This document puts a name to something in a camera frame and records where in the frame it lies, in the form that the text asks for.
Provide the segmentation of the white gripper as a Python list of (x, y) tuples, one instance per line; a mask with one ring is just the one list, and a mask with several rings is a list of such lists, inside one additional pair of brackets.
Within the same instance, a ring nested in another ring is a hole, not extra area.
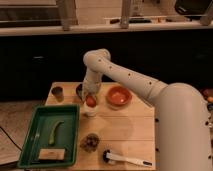
[(98, 92), (101, 87), (102, 74), (99, 72), (94, 72), (92, 70), (87, 70), (82, 83), (82, 101), (85, 102), (86, 96), (88, 94), (95, 94), (96, 103), (99, 104)]

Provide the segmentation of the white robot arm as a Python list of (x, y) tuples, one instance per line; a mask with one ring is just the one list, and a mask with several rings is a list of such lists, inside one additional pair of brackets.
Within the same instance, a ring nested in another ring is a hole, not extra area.
[(86, 52), (83, 62), (85, 95), (98, 93), (102, 77), (107, 76), (154, 107), (157, 171), (213, 171), (210, 112), (197, 89), (185, 83), (166, 84), (116, 65), (106, 49)]

